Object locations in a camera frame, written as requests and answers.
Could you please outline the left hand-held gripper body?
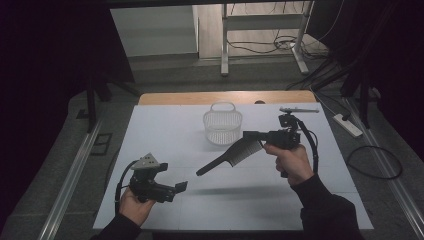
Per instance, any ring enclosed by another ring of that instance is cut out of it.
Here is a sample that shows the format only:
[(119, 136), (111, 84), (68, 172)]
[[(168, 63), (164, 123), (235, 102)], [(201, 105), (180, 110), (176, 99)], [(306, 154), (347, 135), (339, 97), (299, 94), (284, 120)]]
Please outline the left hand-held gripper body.
[(133, 175), (130, 178), (129, 188), (140, 202), (155, 200), (159, 203), (172, 202), (175, 187), (159, 184), (155, 181), (159, 162), (148, 153), (141, 157), (132, 167)]

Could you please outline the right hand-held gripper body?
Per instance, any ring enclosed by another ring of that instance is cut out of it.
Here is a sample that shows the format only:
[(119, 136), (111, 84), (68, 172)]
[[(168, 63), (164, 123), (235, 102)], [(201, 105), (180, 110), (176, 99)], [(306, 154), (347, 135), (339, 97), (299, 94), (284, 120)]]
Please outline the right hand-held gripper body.
[(316, 150), (318, 144), (316, 135), (295, 116), (295, 113), (317, 113), (317, 110), (313, 111), (312, 109), (281, 107), (280, 111), (282, 112), (282, 115), (280, 115), (278, 119), (281, 129), (277, 131), (270, 131), (266, 142), (281, 149), (294, 149), (300, 144), (300, 133), (298, 130), (301, 130), (311, 149)]

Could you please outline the white plastic basket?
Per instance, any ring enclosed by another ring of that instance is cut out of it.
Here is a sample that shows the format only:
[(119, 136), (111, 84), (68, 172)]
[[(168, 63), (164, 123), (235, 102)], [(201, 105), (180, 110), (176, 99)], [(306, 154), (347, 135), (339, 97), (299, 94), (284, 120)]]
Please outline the white plastic basket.
[(215, 145), (231, 145), (240, 138), (243, 116), (230, 101), (218, 101), (203, 115), (206, 139)]

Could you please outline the black comb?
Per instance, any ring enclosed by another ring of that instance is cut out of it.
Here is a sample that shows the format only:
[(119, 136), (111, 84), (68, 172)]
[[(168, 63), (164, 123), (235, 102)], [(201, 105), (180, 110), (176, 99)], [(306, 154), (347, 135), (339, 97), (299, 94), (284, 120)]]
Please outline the black comb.
[(261, 149), (262, 144), (260, 141), (241, 138), (232, 144), (221, 156), (199, 169), (196, 175), (202, 176), (223, 162), (228, 162), (234, 167)]

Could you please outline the person's left hand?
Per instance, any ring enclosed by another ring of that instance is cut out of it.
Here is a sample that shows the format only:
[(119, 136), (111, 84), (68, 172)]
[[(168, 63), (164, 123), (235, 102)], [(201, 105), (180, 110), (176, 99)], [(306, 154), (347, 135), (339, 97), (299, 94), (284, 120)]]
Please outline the person's left hand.
[(134, 193), (127, 188), (121, 196), (118, 212), (141, 227), (147, 220), (155, 203), (155, 200), (140, 202)]

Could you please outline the person's right hand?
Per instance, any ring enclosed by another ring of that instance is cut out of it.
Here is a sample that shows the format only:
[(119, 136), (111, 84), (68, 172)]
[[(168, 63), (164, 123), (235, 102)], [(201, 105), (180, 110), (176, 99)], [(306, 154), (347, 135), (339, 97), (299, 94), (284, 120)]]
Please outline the person's right hand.
[(287, 173), (287, 181), (290, 186), (299, 185), (314, 175), (306, 148), (303, 145), (299, 144), (294, 149), (285, 150), (265, 144), (264, 149), (267, 154), (276, 157), (276, 170)]

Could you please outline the white table mat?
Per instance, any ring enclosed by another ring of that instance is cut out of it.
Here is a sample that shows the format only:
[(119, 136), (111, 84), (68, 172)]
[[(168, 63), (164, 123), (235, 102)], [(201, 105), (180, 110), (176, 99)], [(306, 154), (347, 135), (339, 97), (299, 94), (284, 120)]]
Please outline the white table mat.
[[(268, 132), (280, 128), (279, 109), (318, 110), (294, 113), (318, 138), (318, 174), (327, 189), (351, 201), (360, 229), (373, 229), (352, 177), (325, 117), (315, 103), (236, 105), (242, 113), (242, 130)], [(275, 157), (261, 150), (235, 167), (222, 163), (203, 176), (196, 171), (220, 156), (227, 146), (205, 137), (203, 115), (210, 105), (135, 106), (105, 192), (94, 229), (104, 228), (115, 216), (116, 185), (132, 161), (148, 153), (166, 172), (155, 180), (164, 185), (188, 181), (185, 192), (173, 202), (157, 203), (143, 228), (170, 231), (301, 230), (302, 204), (287, 180), (275, 169)]]

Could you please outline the white power strip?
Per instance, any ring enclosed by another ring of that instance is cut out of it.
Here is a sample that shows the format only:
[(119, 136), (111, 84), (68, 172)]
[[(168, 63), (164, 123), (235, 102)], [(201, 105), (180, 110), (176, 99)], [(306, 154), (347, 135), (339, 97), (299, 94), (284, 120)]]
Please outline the white power strip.
[(352, 137), (357, 138), (363, 135), (363, 132), (349, 120), (344, 120), (341, 114), (337, 114), (333, 119)]

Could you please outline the wooden table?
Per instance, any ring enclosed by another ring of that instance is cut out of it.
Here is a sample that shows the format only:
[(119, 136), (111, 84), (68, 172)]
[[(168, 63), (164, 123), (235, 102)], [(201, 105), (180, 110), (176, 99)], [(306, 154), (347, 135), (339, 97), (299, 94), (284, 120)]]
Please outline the wooden table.
[(235, 104), (265, 103), (313, 103), (316, 98), (311, 91), (223, 91), (223, 92), (182, 92), (145, 93), (139, 98), (139, 105), (208, 105), (225, 100)]

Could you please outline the black stand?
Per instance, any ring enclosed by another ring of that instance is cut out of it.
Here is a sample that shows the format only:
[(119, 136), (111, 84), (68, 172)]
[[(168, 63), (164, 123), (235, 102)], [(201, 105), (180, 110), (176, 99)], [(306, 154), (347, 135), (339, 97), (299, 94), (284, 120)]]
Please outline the black stand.
[(360, 66), (351, 66), (348, 69), (347, 78), (341, 87), (341, 94), (344, 97), (351, 97), (356, 90), (359, 90), (359, 118), (367, 129), (370, 128), (368, 121), (369, 87), (368, 71)]
[(142, 95), (139, 90), (136, 90), (127, 83), (118, 81), (117, 79), (114, 79), (107, 74), (90, 75), (86, 81), (88, 133), (91, 133), (94, 130), (97, 123), (95, 96), (98, 96), (101, 102), (108, 102), (112, 98), (112, 92), (108, 87), (109, 83), (132, 94), (137, 98), (140, 98)]

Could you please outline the metal floor rail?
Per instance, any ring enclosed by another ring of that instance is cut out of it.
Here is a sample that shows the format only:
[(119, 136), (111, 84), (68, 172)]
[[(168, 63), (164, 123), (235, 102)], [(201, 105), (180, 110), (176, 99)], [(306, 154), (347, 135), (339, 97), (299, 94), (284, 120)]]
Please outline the metal floor rail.
[(37, 240), (54, 240), (103, 121), (86, 133)]
[[(375, 135), (370, 129), (366, 128), (360, 119), (359, 110), (355, 106), (355, 102), (346, 98), (343, 98), (343, 102), (351, 112), (352, 121), (363, 132), (365, 142), (369, 145), (379, 147), (380, 144)], [(373, 150), (373, 157), (383, 174), (390, 176), (395, 173), (395, 167), (389, 162), (389, 155), (387, 153), (383, 153), (381, 150)], [(411, 193), (404, 186), (400, 178), (389, 180), (388, 185), (418, 240), (424, 240), (424, 214), (419, 209)]]

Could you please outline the white metal desk frame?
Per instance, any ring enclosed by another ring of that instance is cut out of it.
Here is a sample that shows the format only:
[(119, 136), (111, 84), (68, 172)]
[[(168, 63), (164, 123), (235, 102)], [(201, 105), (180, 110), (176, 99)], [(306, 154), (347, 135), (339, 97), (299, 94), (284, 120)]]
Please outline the white metal desk frame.
[(222, 47), (221, 47), (221, 75), (229, 74), (228, 33), (231, 31), (253, 30), (297, 30), (297, 37), (289, 48), (295, 58), (300, 73), (309, 73), (301, 50), (302, 40), (310, 18), (314, 2), (309, 1), (301, 13), (267, 14), (267, 15), (235, 15), (229, 16), (227, 5), (222, 4)]

